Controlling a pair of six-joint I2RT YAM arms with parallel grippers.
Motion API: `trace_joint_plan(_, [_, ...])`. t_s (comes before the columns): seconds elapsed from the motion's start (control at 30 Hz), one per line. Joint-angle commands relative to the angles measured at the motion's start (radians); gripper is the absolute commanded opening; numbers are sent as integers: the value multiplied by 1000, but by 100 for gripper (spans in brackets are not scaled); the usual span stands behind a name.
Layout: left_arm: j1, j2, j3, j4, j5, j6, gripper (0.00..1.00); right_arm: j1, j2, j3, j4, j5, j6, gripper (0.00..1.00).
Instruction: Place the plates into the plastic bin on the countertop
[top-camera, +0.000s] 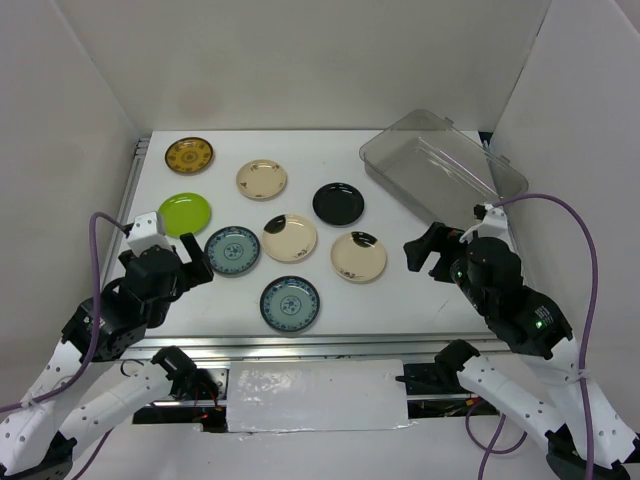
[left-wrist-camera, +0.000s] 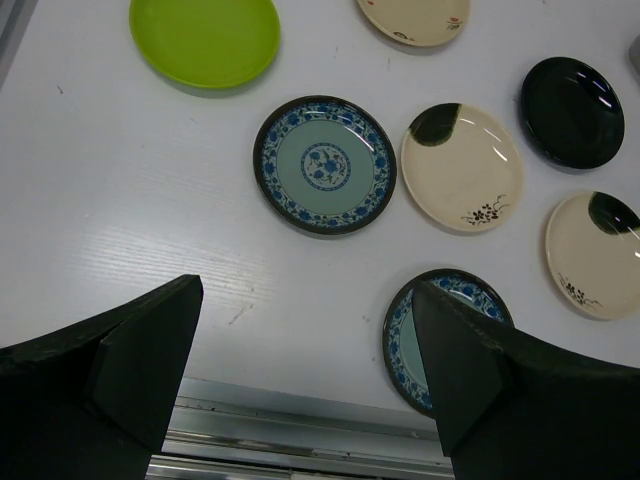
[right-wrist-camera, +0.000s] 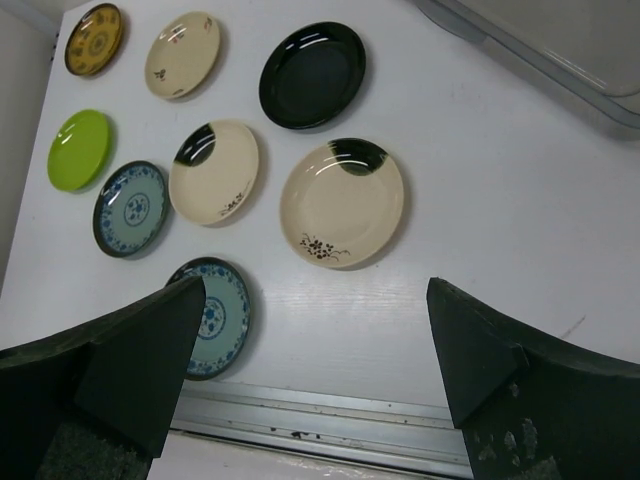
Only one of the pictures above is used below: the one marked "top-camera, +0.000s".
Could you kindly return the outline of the blue white plate dark rim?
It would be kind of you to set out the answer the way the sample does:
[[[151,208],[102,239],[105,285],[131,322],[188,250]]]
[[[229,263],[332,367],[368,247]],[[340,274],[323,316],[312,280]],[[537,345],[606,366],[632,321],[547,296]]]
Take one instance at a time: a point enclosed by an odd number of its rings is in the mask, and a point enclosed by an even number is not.
[[[321,298],[308,280],[287,275],[271,281],[259,301],[262,319],[275,331],[293,334],[308,329],[317,319]]]

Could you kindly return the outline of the lime green plate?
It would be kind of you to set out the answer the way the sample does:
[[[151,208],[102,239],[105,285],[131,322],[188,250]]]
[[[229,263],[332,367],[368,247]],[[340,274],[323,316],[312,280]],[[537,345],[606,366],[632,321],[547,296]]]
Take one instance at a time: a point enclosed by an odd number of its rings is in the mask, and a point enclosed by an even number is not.
[[[183,192],[167,198],[158,208],[167,235],[178,238],[185,233],[197,234],[211,219],[211,207],[201,195]]]

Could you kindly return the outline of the cream floral plate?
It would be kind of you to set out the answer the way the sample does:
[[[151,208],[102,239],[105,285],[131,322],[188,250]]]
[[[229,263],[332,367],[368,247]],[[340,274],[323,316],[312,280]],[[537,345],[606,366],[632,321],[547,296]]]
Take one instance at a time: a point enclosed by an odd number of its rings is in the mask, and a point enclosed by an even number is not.
[[[251,200],[263,201],[278,196],[287,184],[287,172],[277,162],[258,159],[244,164],[237,172],[236,186]]]

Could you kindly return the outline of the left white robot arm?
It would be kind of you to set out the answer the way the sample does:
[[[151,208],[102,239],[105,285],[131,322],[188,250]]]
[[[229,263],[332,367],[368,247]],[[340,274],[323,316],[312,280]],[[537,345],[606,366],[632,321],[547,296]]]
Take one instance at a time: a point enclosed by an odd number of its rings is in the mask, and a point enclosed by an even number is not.
[[[131,377],[86,402],[89,388],[125,351],[159,326],[169,306],[209,283],[213,271],[191,233],[180,237],[190,257],[153,241],[140,253],[119,257],[124,276],[96,285],[62,331],[43,372],[14,407],[2,408],[1,476],[62,479],[75,459],[144,405],[165,397],[184,399],[199,384],[215,383],[179,347],[161,348]]]

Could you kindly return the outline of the blue white patterned plate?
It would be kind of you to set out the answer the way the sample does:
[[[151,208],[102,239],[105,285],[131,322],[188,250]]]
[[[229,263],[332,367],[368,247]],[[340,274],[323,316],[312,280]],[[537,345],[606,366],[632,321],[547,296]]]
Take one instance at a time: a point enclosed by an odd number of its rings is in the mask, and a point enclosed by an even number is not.
[[[227,226],[207,240],[205,254],[212,270],[224,276],[238,276],[253,268],[260,257],[258,237],[243,226]]]

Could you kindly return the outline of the black glossy plate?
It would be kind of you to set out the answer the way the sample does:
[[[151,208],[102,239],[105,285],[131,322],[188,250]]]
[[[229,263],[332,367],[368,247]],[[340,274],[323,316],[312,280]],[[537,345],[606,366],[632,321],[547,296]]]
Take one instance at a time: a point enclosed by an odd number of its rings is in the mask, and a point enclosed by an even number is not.
[[[319,188],[313,196],[312,208],[323,222],[332,226],[355,223],[364,213],[364,197],[355,187],[333,182]]]

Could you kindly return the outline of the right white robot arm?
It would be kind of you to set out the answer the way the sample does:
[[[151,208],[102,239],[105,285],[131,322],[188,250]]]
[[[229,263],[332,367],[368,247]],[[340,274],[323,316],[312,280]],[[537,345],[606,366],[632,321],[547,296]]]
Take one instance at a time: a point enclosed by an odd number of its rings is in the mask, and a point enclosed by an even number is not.
[[[455,340],[435,356],[438,385],[494,406],[541,447],[560,479],[628,478],[627,465],[639,461],[638,431],[580,367],[567,319],[551,298],[524,283],[520,257],[509,245],[434,223],[403,250],[412,272],[437,254],[430,277],[456,286],[529,372],[516,380],[469,342]]]

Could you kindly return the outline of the cream plate black brushstroke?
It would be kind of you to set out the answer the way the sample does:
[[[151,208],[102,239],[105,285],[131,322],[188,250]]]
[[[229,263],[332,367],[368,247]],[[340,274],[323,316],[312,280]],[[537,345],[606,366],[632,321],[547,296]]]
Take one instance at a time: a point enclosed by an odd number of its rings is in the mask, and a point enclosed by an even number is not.
[[[387,250],[375,236],[351,231],[335,240],[330,250],[330,261],[341,278],[352,283],[370,283],[383,273]]]

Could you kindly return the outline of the cream plate black spot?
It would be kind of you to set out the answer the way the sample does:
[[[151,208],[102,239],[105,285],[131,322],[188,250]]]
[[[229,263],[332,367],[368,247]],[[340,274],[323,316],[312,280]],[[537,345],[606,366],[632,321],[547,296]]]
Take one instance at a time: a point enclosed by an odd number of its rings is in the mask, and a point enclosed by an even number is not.
[[[272,259],[295,263],[313,252],[317,238],[316,226],[310,219],[297,214],[281,214],[265,224],[261,245]]]

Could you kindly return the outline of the yellow patterned plate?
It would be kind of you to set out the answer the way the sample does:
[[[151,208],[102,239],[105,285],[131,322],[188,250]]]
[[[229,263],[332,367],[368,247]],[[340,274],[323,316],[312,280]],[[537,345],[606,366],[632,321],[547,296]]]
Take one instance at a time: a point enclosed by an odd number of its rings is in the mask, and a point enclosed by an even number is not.
[[[191,136],[173,142],[164,154],[164,161],[174,173],[194,175],[207,169],[215,156],[215,150],[207,140]]]

